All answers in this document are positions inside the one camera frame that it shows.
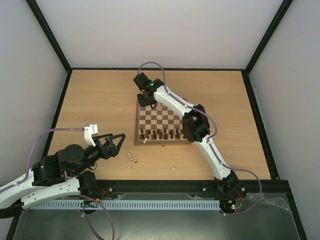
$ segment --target wire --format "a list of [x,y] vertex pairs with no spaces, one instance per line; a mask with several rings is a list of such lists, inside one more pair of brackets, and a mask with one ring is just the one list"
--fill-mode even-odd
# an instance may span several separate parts
[[[157,65],[157,66],[161,69],[162,75],[163,75],[163,87],[164,87],[164,90],[167,92],[167,94],[168,94],[169,96],[171,96],[174,100],[176,100],[178,103],[180,103],[181,105],[184,106],[185,104],[184,104],[182,101],[180,101],[178,98],[176,98],[174,95],[172,95],[172,94],[168,91],[167,85],[166,85],[166,74],[165,74],[165,70],[163,69],[163,67],[162,67],[159,63],[154,62],[154,61],[147,61],[147,62],[143,63],[143,64],[139,67],[139,69],[138,69],[138,71],[137,71],[137,75],[139,74],[141,68],[142,68],[144,65],[147,65],[147,64],[155,64],[155,65]],[[250,170],[240,169],[240,168],[233,168],[233,167],[229,167],[229,166],[223,164],[223,162],[222,162],[222,161],[220,160],[220,158],[218,157],[216,151],[214,150],[212,144],[210,143],[210,139],[213,138],[213,137],[214,137],[215,135],[217,135],[217,133],[218,133],[218,127],[217,127],[217,125],[216,125],[216,122],[215,122],[209,115],[207,115],[205,112],[203,112],[203,111],[201,111],[201,110],[199,110],[199,109],[196,109],[196,108],[191,107],[191,106],[187,106],[187,108],[188,108],[188,109],[192,109],[192,110],[194,110],[194,111],[196,111],[196,112],[198,112],[198,113],[201,113],[202,115],[206,116],[206,117],[213,123],[213,125],[214,125],[214,133],[213,133],[212,135],[210,135],[210,136],[206,139],[206,141],[207,141],[207,143],[209,144],[209,146],[210,146],[210,148],[211,148],[214,156],[215,156],[216,159],[218,160],[218,162],[219,162],[223,167],[225,167],[226,169],[229,169],[229,170],[232,170],[232,171],[240,171],[240,172],[246,172],[246,173],[252,174],[252,175],[257,179],[257,181],[258,181],[258,183],[259,183],[259,195],[258,195],[258,198],[257,198],[257,200],[254,202],[254,204],[252,204],[249,208],[247,208],[246,210],[243,210],[243,211],[240,211],[240,212],[234,212],[234,213],[225,213],[225,212],[223,212],[222,210],[221,210],[221,212],[223,213],[224,216],[233,216],[233,215],[244,214],[244,213],[250,211],[251,209],[253,209],[253,208],[258,204],[258,202],[260,201],[261,196],[262,196],[262,184],[261,184],[261,181],[260,181],[259,177],[258,177],[254,172],[252,172],[252,171],[250,171]]]
[[[84,196],[84,195],[79,195],[79,197],[84,198],[84,199],[89,199],[94,201],[96,204],[98,204],[103,210],[104,212],[107,214],[108,218],[110,219],[110,223],[111,223],[111,228],[112,228],[112,240],[115,239],[116,236],[116,232],[115,232],[115,224],[114,221],[111,218],[110,213],[108,212],[108,210],[105,208],[105,206],[103,206],[99,201],[97,201],[96,199],[89,197],[89,196]],[[84,219],[86,220],[86,222],[89,224],[89,228],[91,230],[91,232],[93,233],[93,235],[98,239],[98,240],[104,240],[101,236],[99,236],[99,234],[94,230],[93,226],[91,225],[87,215],[85,214],[85,209],[87,205],[84,205],[83,209],[82,209],[82,216],[84,217]]]
[[[30,170],[30,165],[31,165],[31,160],[32,160],[32,157],[33,157],[33,154],[34,154],[34,151],[36,149],[36,146],[39,144],[39,141],[42,139],[43,136],[45,136],[46,134],[48,133],[51,133],[51,132],[54,132],[54,131],[83,131],[84,129],[83,128],[52,128],[52,129],[49,129],[45,132],[43,132],[38,138],[37,140],[34,142],[33,146],[31,147],[31,150],[29,152],[29,156],[28,156],[28,160],[26,161],[26,171],[25,171],[25,175],[24,175],[24,178],[21,180],[21,181],[17,181],[16,184],[22,184],[24,183],[28,177],[29,177],[29,170]],[[0,194],[2,194],[4,191],[14,187],[15,185],[14,184],[11,184],[9,186],[6,186],[5,188],[3,189],[0,189]]]

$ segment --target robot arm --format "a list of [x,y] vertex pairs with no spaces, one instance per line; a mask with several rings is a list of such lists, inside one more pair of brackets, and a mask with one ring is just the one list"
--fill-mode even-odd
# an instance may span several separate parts
[[[25,174],[0,187],[0,218],[8,217],[7,213],[12,209],[27,209],[39,202],[64,196],[91,195],[97,189],[95,174],[83,171],[95,166],[100,158],[109,159],[118,155],[126,136],[124,133],[95,136],[98,134],[96,123],[87,124],[83,130],[87,148],[69,145],[34,164],[24,182],[20,181]],[[105,139],[105,143],[100,142],[101,138]],[[121,139],[115,145],[113,140],[118,138]]]
[[210,136],[210,125],[207,117],[188,108],[192,107],[205,112],[204,107],[200,104],[194,106],[183,100],[168,87],[165,89],[164,83],[161,80],[156,79],[151,81],[144,73],[137,75],[133,81],[142,92],[137,95],[140,106],[152,106],[156,104],[156,102],[160,102],[178,115],[182,119],[183,135],[188,141],[196,144],[207,159],[213,171],[214,178],[219,182],[217,185],[218,189],[223,194],[231,191],[238,183],[238,178],[234,171],[229,170],[222,165],[228,166],[219,153],[212,138],[208,140],[208,137]]

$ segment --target wooden table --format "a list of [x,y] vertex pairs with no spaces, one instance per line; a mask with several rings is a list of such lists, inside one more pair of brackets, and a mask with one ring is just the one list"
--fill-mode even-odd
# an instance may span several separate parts
[[[161,71],[143,71],[162,80]],[[74,70],[65,94],[57,128],[80,128],[98,123],[99,134],[125,133],[116,157],[97,161],[97,179],[108,180],[212,180],[211,168],[194,145],[135,146],[136,103],[139,89],[135,70]],[[166,83],[178,96],[201,104],[216,121],[214,142],[225,161],[270,179],[264,152],[240,71],[166,71]],[[83,132],[54,133],[49,154],[70,144],[86,147]],[[128,163],[126,149],[137,163]],[[236,172],[239,179],[255,179]]]

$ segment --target purple cable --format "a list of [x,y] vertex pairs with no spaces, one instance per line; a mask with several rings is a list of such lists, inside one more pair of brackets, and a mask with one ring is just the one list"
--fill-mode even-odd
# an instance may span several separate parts
[[[144,65],[146,65],[146,64],[155,64],[155,65],[157,65],[157,66],[161,69],[162,74],[163,74],[163,86],[164,86],[164,90],[168,93],[168,89],[167,89],[167,85],[166,85],[165,70],[163,69],[163,67],[162,67],[159,63],[154,62],[154,61],[147,61],[147,62],[143,63],[143,64],[139,67],[138,72],[137,72],[137,75],[139,74],[141,68],[142,68]],[[168,93],[168,95],[171,96],[174,100],[176,100],[176,101],[177,101],[178,103],[180,103],[181,105],[183,105],[183,106],[185,105],[182,101],[180,101],[178,98],[176,98],[176,97],[173,96],[172,94]],[[223,210],[221,210],[221,212],[222,212],[223,215],[225,215],[225,216],[233,216],[233,215],[244,214],[244,213],[250,211],[251,209],[253,209],[253,208],[258,204],[258,202],[260,201],[261,196],[262,196],[262,184],[261,184],[261,181],[260,181],[259,177],[258,177],[254,172],[252,172],[252,171],[250,171],[250,170],[240,169],[240,168],[233,168],[233,167],[229,167],[229,166],[223,164],[222,161],[219,159],[216,151],[214,150],[214,148],[212,147],[212,145],[211,145],[210,142],[209,142],[209,140],[210,140],[211,138],[213,138],[215,135],[217,135],[217,132],[218,132],[218,127],[217,127],[215,121],[214,121],[208,114],[206,114],[205,112],[203,112],[203,111],[201,111],[201,110],[199,110],[199,109],[196,109],[196,108],[191,107],[191,106],[187,106],[187,108],[188,108],[188,109],[191,109],[191,110],[194,110],[194,111],[196,111],[196,112],[198,112],[198,113],[201,113],[202,115],[206,116],[206,117],[213,123],[213,125],[214,125],[214,133],[213,133],[212,135],[210,135],[210,136],[206,139],[206,141],[208,142],[208,144],[209,144],[209,146],[210,146],[210,148],[211,148],[214,156],[215,156],[216,159],[219,161],[219,163],[220,163],[222,166],[224,166],[225,168],[227,168],[227,169],[229,169],[229,170],[232,170],[232,171],[240,171],[240,172],[250,173],[250,174],[252,174],[252,175],[257,179],[257,181],[258,181],[258,183],[259,183],[259,196],[258,196],[257,200],[254,202],[254,204],[252,204],[248,209],[243,210],[243,211],[240,211],[240,212],[234,212],[234,213],[225,213],[225,212],[223,212]]]
[[[110,222],[111,222],[111,227],[112,227],[112,240],[115,239],[115,236],[116,236],[116,232],[115,232],[115,224],[114,224],[114,221],[112,220],[111,218],[111,215],[110,213],[108,212],[108,210],[105,208],[105,206],[103,206],[99,201],[95,200],[94,198],[92,197],[89,197],[89,196],[84,196],[84,195],[79,195],[79,197],[81,198],[84,198],[84,199],[89,199],[91,201],[94,201],[95,203],[97,203],[104,211],[105,213],[107,214],[107,216],[109,217],[110,219]],[[99,240],[104,240],[101,236],[99,236],[99,234],[94,230],[94,228],[92,227],[91,223],[89,222],[89,219],[88,217],[86,216],[85,214],[85,209],[88,205],[84,205],[83,209],[82,209],[82,213],[84,214],[84,219],[86,220],[86,222],[89,224],[89,228],[91,230],[91,232],[93,233],[93,235],[99,239]]]
[[[31,150],[30,150],[30,152],[29,152],[28,160],[27,160],[27,162],[26,162],[26,172],[25,172],[24,178],[23,178],[21,181],[17,181],[16,183],[17,183],[17,184],[22,184],[22,183],[24,183],[24,182],[28,179],[28,177],[29,177],[29,169],[30,169],[30,165],[31,165],[32,156],[33,156],[33,154],[34,154],[34,151],[35,151],[36,146],[38,145],[39,141],[41,140],[41,138],[42,138],[43,136],[45,136],[45,135],[48,134],[48,133],[54,132],[54,131],[83,131],[83,130],[84,130],[83,128],[52,128],[52,129],[49,129],[49,130],[45,131],[44,133],[42,133],[42,134],[38,137],[38,139],[35,141],[35,143],[33,144],[32,148],[31,148]],[[11,185],[9,185],[9,186],[1,189],[1,190],[0,190],[0,194],[3,193],[4,191],[6,191],[6,190],[8,190],[8,189],[10,189],[10,188],[12,188],[12,187],[14,187],[14,186],[15,186],[15,185],[11,184]]]

